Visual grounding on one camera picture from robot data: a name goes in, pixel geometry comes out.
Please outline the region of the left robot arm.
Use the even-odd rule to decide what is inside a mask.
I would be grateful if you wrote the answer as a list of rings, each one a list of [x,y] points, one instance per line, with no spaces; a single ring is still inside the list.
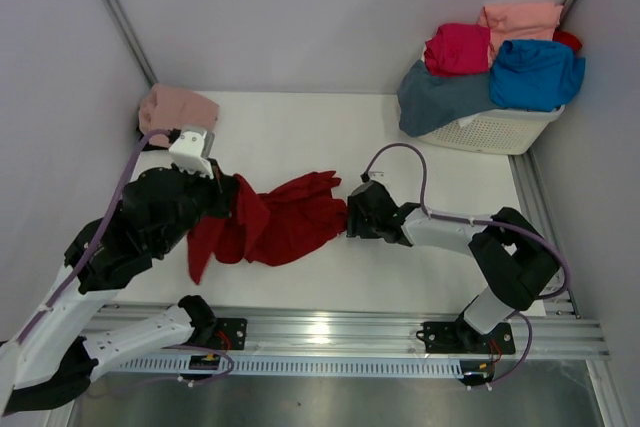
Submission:
[[[201,220],[228,218],[237,190],[237,180],[219,170],[207,177],[175,166],[120,185],[105,216],[87,224],[65,251],[44,309],[12,339],[20,355],[14,376],[1,382],[4,414],[61,407],[113,368],[163,348],[212,347],[218,320],[197,295],[118,330],[84,330]]]

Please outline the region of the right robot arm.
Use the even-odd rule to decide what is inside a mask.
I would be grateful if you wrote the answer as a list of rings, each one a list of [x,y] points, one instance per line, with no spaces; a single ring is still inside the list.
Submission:
[[[561,268],[544,238],[515,209],[477,220],[397,205],[379,182],[347,199],[350,238],[382,239],[410,248],[436,247],[474,259],[487,286],[452,322],[423,323],[416,337],[431,354],[489,355],[515,351],[507,322],[539,300]]]

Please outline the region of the dark red t-shirt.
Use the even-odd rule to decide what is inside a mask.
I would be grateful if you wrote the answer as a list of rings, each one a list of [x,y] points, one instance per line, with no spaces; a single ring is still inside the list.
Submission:
[[[278,267],[294,262],[340,236],[347,204],[332,190],[334,171],[311,172],[268,193],[257,193],[239,174],[226,219],[205,217],[187,235],[188,272],[200,284],[212,259],[226,265],[243,260]]]

